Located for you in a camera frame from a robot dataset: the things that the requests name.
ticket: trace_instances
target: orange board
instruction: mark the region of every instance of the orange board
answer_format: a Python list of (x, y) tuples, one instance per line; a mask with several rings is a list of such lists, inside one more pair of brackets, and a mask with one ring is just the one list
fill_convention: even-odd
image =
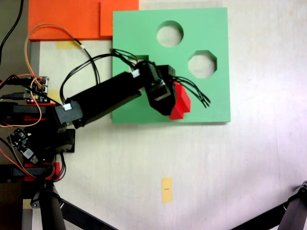
[(112, 39), (113, 11), (137, 11), (138, 0), (102, 0), (100, 4), (100, 36), (102, 39)]
[[(138, 0), (29, 0), (28, 32), (42, 23), (64, 26), (80, 40), (112, 39), (113, 11), (138, 10)], [(54, 27), (37, 29), (31, 41), (71, 40)]]

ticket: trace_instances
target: red bracket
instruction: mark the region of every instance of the red bracket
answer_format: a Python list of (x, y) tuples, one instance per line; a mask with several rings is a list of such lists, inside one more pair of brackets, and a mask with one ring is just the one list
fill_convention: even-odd
[[(42, 164), (43, 165), (50, 165), (50, 163), (48, 163), (48, 162), (44, 162)], [(53, 163), (53, 166), (54, 166), (55, 172), (50, 179), (47, 179), (47, 181), (53, 180), (53, 179), (57, 178), (57, 176), (59, 175), (59, 172), (60, 172), (59, 162)], [(35, 165), (35, 164), (26, 163), (26, 164), (24, 164), (24, 167), (25, 168), (34, 168), (34, 167), (38, 167), (38, 166)], [(35, 181), (35, 178), (33, 178), (32, 176), (25, 176), (24, 181)]]

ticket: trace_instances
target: black tripod leg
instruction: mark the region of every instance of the black tripod leg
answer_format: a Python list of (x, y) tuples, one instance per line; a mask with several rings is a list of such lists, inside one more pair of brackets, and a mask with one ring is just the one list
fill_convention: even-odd
[(270, 230), (280, 224), (287, 203), (283, 203), (232, 230)]
[(303, 230), (306, 217), (306, 202), (302, 198), (297, 197), (289, 203), (278, 230)]
[(83, 230), (118, 230), (75, 205), (62, 199), (62, 214), (65, 220)]
[(58, 197), (50, 191), (42, 191), (39, 197), (43, 230), (66, 230)]

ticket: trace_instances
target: hole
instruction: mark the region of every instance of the hole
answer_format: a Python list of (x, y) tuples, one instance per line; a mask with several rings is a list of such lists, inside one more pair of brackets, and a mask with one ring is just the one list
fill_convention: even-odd
[(217, 58), (209, 50), (198, 50), (190, 57), (188, 69), (196, 78), (208, 78), (217, 70)]
[(182, 39), (183, 29), (179, 23), (166, 21), (158, 27), (157, 40), (163, 46), (177, 46)]
[[(149, 60), (149, 56), (148, 55), (136, 55), (138, 62), (140, 61), (145, 61), (145, 60)], [(136, 60), (133, 59), (134, 57), (129, 56), (128, 61), (131, 61), (132, 63), (136, 64)], [(131, 73), (132, 70), (130, 68), (130, 66), (128, 66), (128, 72)]]

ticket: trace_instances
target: green foam board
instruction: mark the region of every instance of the green foam board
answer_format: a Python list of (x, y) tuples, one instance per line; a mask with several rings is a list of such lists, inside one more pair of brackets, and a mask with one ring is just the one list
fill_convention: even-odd
[[(168, 22), (179, 24), (183, 30), (182, 41), (174, 47), (164, 47), (156, 38), (158, 30)], [(177, 76), (192, 80), (211, 100), (210, 107), (205, 109), (188, 92), (191, 112), (182, 120), (171, 121), (151, 108), (143, 93), (113, 111), (114, 123), (230, 121), (227, 8), (114, 12), (113, 47), (137, 56), (148, 55), (156, 65), (172, 66)], [(188, 70), (188, 61), (202, 52), (217, 60), (217, 70), (212, 76), (201, 79)], [(123, 71), (128, 71), (127, 65), (113, 58), (113, 76)]]

